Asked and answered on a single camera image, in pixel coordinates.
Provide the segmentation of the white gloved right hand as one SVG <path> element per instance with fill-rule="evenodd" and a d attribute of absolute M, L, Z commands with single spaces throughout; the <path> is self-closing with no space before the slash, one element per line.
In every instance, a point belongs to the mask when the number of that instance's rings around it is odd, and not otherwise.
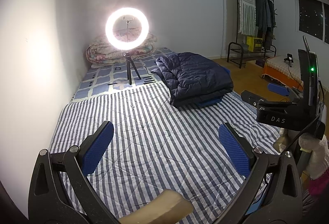
<path fill-rule="evenodd" d="M 311 152 L 306 171 L 312 180 L 318 179 L 328 170 L 328 140 L 325 135 L 322 139 L 312 137 L 309 133 L 298 139 L 302 149 Z"/>

